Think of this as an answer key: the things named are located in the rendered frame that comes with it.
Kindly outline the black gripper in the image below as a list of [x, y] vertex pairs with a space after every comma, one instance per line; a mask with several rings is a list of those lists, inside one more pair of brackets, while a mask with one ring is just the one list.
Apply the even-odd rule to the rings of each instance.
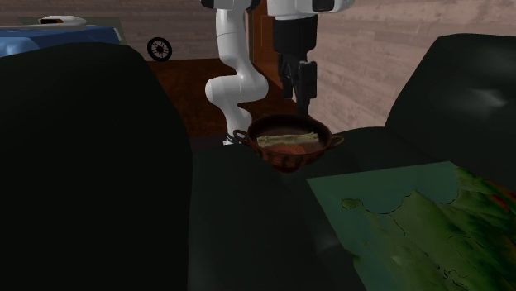
[[298, 113], [307, 116], [310, 100], [317, 97], [318, 66], [315, 61], [305, 61], [317, 44], [318, 17], [274, 19], [272, 31], [282, 97], [292, 99], [297, 92]]

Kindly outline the beige folded cloth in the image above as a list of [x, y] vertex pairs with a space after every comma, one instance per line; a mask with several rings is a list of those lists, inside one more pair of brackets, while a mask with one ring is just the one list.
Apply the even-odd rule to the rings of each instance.
[[256, 138], [259, 147], [267, 148], [279, 144], [300, 145], [305, 143], [319, 142], [318, 134], [309, 132], [307, 134], [287, 134], [279, 136], [259, 136]]

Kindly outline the brown wooden robot stand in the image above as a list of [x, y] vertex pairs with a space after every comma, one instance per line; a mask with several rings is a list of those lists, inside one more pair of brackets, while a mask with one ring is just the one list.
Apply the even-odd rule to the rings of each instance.
[[[205, 83], [219, 75], [235, 71], [218, 59], [150, 61], [151, 70], [177, 108], [190, 138], [225, 136], [227, 125], [221, 110], [205, 96]], [[264, 99], [241, 103], [254, 118], [273, 114], [295, 114], [297, 108], [291, 99], [281, 97], [282, 90], [269, 81], [269, 92]]]

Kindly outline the black spoked wheel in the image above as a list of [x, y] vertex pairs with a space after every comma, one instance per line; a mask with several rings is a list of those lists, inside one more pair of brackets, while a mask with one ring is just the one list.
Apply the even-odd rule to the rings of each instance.
[[171, 44], [163, 37], [154, 37], [147, 43], [149, 56], [158, 62], [165, 62], [170, 59], [173, 50]]

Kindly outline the green map-print sheet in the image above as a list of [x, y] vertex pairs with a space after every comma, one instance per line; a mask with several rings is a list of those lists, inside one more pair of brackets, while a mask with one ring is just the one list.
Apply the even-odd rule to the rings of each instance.
[[308, 183], [366, 291], [516, 291], [516, 193], [449, 162]]

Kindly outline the dark green sofa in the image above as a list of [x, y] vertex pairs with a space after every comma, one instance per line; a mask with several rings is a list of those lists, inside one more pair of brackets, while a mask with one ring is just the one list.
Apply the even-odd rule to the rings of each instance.
[[244, 145], [193, 153], [126, 45], [0, 58], [0, 240], [56, 291], [337, 291], [278, 175]]

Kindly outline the white rounded object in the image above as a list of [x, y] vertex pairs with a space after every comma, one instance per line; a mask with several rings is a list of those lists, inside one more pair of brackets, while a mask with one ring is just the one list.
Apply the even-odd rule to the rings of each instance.
[[36, 24], [0, 26], [0, 30], [78, 30], [87, 26], [87, 21], [76, 16], [48, 16], [38, 19]]

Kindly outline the blue covered furniture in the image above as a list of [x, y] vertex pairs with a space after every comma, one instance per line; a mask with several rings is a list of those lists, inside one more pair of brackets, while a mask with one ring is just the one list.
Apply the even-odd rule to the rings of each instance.
[[0, 30], [0, 58], [67, 43], [119, 44], [120, 39], [117, 29], [109, 26], [73, 30], [4, 29]]

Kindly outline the brown two-handled bowl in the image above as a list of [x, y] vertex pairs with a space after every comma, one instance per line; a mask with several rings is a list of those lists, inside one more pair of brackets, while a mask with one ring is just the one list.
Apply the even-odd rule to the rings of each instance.
[[[259, 147], [259, 136], [279, 136], [287, 134], [318, 134], [319, 142], [300, 145], [279, 144], [267, 148]], [[270, 115], [252, 122], [246, 131], [235, 130], [233, 137], [249, 146], [263, 161], [271, 164], [279, 172], [291, 173], [302, 166], [310, 165], [324, 153], [344, 142], [342, 136], [333, 135], [321, 122], [311, 117], [297, 115]]]

